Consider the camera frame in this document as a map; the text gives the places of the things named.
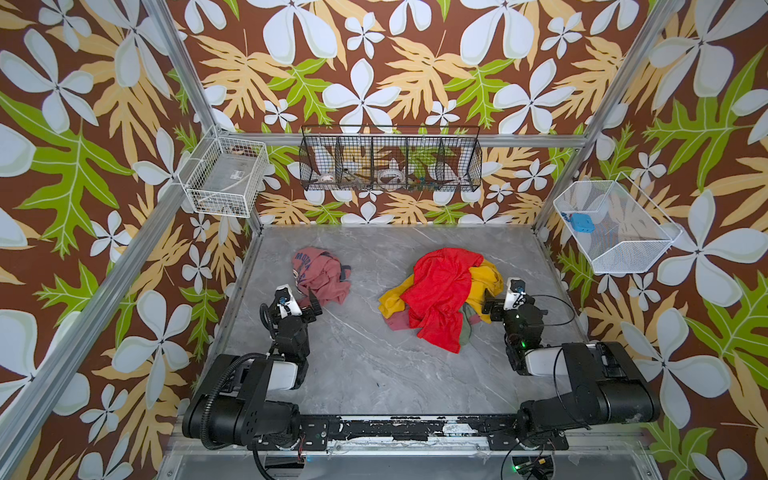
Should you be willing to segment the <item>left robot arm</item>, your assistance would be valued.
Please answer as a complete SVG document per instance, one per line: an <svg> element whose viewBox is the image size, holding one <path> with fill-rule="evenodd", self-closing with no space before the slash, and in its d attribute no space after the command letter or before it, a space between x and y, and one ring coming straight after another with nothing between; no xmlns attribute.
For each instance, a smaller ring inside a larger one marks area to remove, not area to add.
<svg viewBox="0 0 768 480"><path fill-rule="evenodd" d="M229 445L254 450L263 441L291 448L300 437L299 407L269 400L270 391L293 390L308 369L308 325L322 314L312 298L296 315L282 316L275 301L260 306L262 323L270 331L267 354L218 355L200 382L182 419L182 433L209 450Z"/></svg>

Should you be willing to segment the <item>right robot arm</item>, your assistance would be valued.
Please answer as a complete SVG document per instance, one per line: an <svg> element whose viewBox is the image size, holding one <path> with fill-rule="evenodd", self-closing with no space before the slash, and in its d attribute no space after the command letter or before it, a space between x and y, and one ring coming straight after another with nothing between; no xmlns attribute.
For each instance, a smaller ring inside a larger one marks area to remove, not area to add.
<svg viewBox="0 0 768 480"><path fill-rule="evenodd" d="M503 325L513 371L550 379L555 389L551 398L520 405L515 437L521 445L547 445L567 430L648 423L660 417L659 395L620 343L544 346L542 334L549 326L544 322L546 311L529 295L507 301L488 294L482 312Z"/></svg>

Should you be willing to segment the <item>pink hoodie with blue print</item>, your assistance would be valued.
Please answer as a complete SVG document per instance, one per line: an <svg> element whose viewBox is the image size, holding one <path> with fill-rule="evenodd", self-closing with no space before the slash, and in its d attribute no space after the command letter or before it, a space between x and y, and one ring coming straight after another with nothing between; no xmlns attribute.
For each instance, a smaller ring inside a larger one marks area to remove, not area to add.
<svg viewBox="0 0 768 480"><path fill-rule="evenodd" d="M351 289L351 267L327 250L306 247L296 252L291 260L295 284L303 298L301 307L310 304L310 293L321 306L328 303L342 305Z"/></svg>

